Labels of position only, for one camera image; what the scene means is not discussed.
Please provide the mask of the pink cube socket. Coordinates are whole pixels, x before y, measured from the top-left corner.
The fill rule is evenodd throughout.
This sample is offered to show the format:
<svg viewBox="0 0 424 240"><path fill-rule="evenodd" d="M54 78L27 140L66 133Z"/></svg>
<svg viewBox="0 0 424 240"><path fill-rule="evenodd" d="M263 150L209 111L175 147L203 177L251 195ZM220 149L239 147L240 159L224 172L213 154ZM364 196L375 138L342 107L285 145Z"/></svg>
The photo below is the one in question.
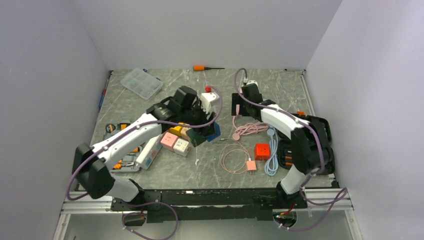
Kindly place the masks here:
<svg viewBox="0 0 424 240"><path fill-rule="evenodd" d="M170 132L165 132L160 140L160 143L163 148L174 152L174 145L177 142L179 137L175 134L172 134Z"/></svg>

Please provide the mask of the white power strip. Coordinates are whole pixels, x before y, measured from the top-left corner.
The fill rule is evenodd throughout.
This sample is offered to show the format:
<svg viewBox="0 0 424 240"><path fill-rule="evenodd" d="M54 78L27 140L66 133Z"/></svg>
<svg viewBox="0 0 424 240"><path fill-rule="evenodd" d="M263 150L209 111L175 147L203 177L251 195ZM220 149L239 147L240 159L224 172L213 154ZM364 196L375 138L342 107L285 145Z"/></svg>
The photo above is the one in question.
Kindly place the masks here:
<svg viewBox="0 0 424 240"><path fill-rule="evenodd" d="M143 170L149 169L157 154L162 149L161 139L162 135L158 135L146 142L135 160L136 167L142 168Z"/></svg>

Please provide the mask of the beige cube socket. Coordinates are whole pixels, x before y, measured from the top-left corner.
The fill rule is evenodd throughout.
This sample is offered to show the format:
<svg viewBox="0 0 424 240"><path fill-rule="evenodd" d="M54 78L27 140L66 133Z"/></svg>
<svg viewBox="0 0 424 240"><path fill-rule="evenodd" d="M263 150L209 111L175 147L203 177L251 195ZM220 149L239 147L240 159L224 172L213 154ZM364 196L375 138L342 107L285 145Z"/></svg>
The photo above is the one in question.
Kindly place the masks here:
<svg viewBox="0 0 424 240"><path fill-rule="evenodd" d="M190 137L188 135L188 131L190 130L189 127L182 127L181 131L180 131L180 135L183 139L190 141Z"/></svg>

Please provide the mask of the yellow cube socket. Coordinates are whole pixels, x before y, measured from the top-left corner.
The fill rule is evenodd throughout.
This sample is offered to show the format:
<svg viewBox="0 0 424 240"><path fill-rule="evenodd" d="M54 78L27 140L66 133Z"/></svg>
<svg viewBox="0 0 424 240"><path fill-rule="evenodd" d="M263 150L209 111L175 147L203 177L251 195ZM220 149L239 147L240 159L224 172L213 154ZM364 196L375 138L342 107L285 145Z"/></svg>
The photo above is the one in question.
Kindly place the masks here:
<svg viewBox="0 0 424 240"><path fill-rule="evenodd" d="M178 137L181 137L182 136L182 134L181 134L182 129L183 129L182 126L173 126L173 127L168 129L168 132L173 134L173 135L176 135Z"/></svg>

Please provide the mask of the clear plastic screw box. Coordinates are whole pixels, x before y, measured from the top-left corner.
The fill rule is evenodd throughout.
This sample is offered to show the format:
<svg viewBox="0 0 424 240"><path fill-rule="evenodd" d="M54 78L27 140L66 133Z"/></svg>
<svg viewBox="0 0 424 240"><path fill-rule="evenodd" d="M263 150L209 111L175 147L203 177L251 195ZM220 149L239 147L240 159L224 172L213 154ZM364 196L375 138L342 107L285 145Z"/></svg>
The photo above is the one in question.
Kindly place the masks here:
<svg viewBox="0 0 424 240"><path fill-rule="evenodd" d="M163 82L148 74L147 70L135 68L120 81L121 85L144 100L156 95L163 87Z"/></svg>

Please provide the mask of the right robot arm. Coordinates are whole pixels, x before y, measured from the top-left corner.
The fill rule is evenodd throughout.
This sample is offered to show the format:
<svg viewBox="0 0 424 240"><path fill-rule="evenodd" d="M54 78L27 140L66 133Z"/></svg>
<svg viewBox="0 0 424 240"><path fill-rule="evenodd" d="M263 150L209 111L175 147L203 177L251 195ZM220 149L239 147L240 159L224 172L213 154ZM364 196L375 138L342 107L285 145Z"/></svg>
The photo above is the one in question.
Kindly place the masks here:
<svg viewBox="0 0 424 240"><path fill-rule="evenodd" d="M309 176L321 174L334 161L331 130L326 119L283 110L272 100L263 99L258 85L249 83L231 95L231 114L252 117L274 127L290 140L292 166L278 183L276 203L287 208Z"/></svg>

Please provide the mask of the pink power strip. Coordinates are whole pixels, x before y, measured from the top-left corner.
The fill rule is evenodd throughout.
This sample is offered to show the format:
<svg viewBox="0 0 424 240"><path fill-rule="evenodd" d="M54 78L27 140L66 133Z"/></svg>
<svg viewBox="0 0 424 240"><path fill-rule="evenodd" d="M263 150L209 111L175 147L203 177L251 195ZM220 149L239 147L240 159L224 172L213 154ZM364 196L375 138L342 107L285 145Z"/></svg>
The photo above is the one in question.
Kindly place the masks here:
<svg viewBox="0 0 424 240"><path fill-rule="evenodd" d="M240 112L240 105L239 104L234 104L231 106L231 115L233 117L237 117L239 115Z"/></svg>

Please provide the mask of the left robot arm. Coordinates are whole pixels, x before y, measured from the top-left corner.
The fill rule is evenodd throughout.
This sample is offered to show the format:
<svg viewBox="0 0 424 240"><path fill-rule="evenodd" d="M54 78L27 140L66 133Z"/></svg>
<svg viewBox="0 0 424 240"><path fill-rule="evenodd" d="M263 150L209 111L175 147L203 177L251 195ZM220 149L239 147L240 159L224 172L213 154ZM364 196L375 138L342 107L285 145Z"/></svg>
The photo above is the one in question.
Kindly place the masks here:
<svg viewBox="0 0 424 240"><path fill-rule="evenodd" d="M89 146L80 144L74 155L71 180L77 180L92 199L110 196L120 199L131 210L139 209L145 202L143 188L132 179L111 175L111 169L136 147L158 137L174 126L188 127L203 138L214 134L214 123L223 104L215 86L201 95L188 87L179 87L173 96L153 104L130 126L114 136Z"/></svg>

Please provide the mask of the white cube socket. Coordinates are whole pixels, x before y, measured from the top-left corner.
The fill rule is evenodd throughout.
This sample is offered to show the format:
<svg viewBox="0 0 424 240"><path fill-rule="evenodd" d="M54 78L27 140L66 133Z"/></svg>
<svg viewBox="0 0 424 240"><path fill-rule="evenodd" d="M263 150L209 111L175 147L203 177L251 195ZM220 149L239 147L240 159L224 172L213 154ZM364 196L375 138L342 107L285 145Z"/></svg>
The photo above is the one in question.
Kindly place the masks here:
<svg viewBox="0 0 424 240"><path fill-rule="evenodd" d="M178 138L172 149L176 154L186 157L191 150L191 144L189 141L183 138Z"/></svg>

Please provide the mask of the pink charger plug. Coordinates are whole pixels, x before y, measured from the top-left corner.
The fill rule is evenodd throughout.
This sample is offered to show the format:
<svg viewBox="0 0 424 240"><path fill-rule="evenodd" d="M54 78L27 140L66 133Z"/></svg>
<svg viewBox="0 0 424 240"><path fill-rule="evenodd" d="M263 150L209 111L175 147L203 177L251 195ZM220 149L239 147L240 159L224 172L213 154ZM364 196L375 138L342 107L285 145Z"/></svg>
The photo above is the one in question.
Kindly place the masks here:
<svg viewBox="0 0 424 240"><path fill-rule="evenodd" d="M245 162L246 171L253 174L257 170L257 164L255 160L248 160Z"/></svg>

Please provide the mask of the red cube socket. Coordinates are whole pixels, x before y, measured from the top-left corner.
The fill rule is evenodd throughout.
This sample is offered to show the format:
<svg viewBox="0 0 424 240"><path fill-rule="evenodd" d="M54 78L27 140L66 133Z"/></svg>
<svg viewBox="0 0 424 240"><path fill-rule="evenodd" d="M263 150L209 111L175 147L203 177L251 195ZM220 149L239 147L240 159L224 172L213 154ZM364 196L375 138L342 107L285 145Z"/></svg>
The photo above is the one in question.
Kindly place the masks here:
<svg viewBox="0 0 424 240"><path fill-rule="evenodd" d="M254 146L254 160L267 161L271 157L271 149L268 143L257 143Z"/></svg>

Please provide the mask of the blue cube socket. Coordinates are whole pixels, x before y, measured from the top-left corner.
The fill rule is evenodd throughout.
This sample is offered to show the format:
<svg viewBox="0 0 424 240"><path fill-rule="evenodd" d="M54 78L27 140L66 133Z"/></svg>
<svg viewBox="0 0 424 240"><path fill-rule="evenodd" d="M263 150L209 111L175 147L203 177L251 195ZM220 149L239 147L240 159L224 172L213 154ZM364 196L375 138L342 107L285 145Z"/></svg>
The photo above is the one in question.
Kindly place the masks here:
<svg viewBox="0 0 424 240"><path fill-rule="evenodd" d="M219 126L219 124L218 124L217 122L215 122L215 123L213 124L213 134L209 135L209 136L206 138L206 140L207 140L208 142L211 142L211 141L213 141L213 140L217 139L220 135L221 135L221 129L220 129L220 126Z"/></svg>

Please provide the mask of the grey tool tray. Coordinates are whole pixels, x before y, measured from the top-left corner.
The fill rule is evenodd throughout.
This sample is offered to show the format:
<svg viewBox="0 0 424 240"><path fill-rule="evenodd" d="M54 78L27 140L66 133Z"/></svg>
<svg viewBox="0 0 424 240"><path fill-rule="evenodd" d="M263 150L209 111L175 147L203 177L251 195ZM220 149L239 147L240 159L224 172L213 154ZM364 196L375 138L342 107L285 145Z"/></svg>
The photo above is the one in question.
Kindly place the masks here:
<svg viewBox="0 0 424 240"><path fill-rule="evenodd" d="M103 140L107 141L109 138L115 137L130 125L131 123L129 121L107 123L104 129ZM127 150L129 150L129 147L123 145L123 140L119 141L117 154L114 155L114 158L118 156L120 159L110 170L112 173L135 173L141 169L139 166L136 166L136 158L140 155L142 147L138 146L131 152L128 151L127 154L124 155L124 152Z"/></svg>

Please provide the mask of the green cube socket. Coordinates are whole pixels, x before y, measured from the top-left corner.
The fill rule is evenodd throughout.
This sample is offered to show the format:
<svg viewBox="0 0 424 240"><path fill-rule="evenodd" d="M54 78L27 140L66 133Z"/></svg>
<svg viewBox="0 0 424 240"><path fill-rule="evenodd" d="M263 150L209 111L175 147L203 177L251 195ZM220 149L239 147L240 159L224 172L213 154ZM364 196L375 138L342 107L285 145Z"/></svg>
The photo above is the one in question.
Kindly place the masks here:
<svg viewBox="0 0 424 240"><path fill-rule="evenodd" d="M192 146L195 148L207 140L205 137L201 136L200 133L196 132L194 129L188 130L187 136Z"/></svg>

